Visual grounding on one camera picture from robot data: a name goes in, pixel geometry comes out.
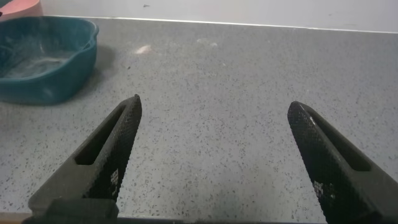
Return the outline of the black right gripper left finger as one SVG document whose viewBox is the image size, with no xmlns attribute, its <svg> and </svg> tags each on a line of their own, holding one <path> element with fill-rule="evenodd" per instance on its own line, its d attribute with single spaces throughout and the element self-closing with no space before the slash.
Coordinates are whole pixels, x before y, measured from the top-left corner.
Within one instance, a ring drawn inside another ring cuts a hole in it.
<svg viewBox="0 0 398 224">
<path fill-rule="evenodd" d="M 139 95 L 117 105 L 29 199 L 43 213 L 56 199 L 116 201 L 142 116 Z"/>
</svg>

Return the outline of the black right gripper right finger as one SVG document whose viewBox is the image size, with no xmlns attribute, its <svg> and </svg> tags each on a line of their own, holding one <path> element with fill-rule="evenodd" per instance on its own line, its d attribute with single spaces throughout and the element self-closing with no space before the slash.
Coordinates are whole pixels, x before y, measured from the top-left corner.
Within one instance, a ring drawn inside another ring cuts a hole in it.
<svg viewBox="0 0 398 224">
<path fill-rule="evenodd" d="M 313 108 L 287 119 L 328 223 L 397 223 L 397 182 Z"/>
</svg>

